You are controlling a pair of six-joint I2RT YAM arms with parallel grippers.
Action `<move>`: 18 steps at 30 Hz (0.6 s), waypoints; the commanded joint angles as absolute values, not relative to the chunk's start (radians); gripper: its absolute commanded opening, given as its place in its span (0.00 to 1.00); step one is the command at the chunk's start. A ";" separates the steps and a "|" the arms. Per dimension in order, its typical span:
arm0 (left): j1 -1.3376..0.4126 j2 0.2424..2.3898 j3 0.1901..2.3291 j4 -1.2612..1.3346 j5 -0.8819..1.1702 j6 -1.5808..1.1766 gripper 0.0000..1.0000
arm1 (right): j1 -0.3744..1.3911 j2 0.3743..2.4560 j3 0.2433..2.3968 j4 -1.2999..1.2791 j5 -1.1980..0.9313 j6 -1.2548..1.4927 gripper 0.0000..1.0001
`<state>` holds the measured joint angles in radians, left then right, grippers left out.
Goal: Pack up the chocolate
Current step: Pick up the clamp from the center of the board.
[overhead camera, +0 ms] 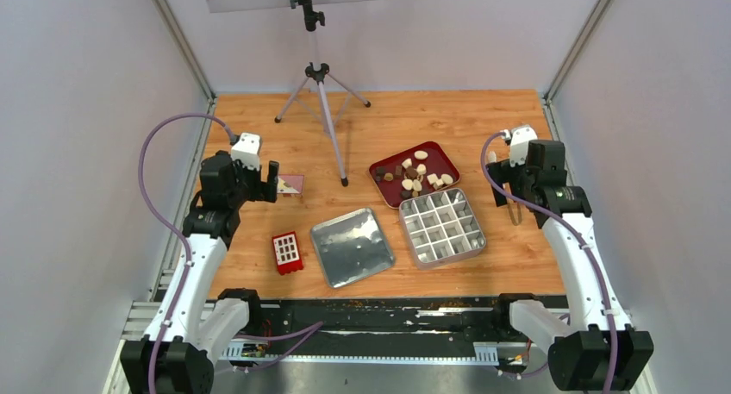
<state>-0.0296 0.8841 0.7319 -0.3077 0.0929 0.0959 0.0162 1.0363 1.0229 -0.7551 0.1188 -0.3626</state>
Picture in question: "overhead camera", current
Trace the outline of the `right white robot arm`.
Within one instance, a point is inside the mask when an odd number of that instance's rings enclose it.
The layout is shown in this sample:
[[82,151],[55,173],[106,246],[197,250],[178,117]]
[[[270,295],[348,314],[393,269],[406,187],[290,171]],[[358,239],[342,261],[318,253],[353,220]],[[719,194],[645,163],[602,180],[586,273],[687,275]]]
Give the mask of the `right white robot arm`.
[[561,320],[535,297],[513,297],[491,318],[497,336],[527,336],[547,356],[561,391],[630,391],[654,352],[649,332],[637,329],[603,266],[585,190],[568,183],[560,141],[506,139],[509,157],[480,165],[497,206],[509,200],[531,211],[557,260],[569,317]]

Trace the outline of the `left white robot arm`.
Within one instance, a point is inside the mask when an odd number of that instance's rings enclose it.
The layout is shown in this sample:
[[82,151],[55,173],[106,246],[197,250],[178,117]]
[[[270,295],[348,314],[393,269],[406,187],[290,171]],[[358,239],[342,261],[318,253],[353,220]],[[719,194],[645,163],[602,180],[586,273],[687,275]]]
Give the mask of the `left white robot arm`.
[[204,159],[200,189],[181,229],[183,250],[158,312],[137,341],[126,341],[120,361],[133,393],[209,393],[223,350],[239,332],[264,325],[256,291],[226,289],[202,317],[216,271],[230,249],[246,202],[277,200],[279,163],[268,174],[219,151]]

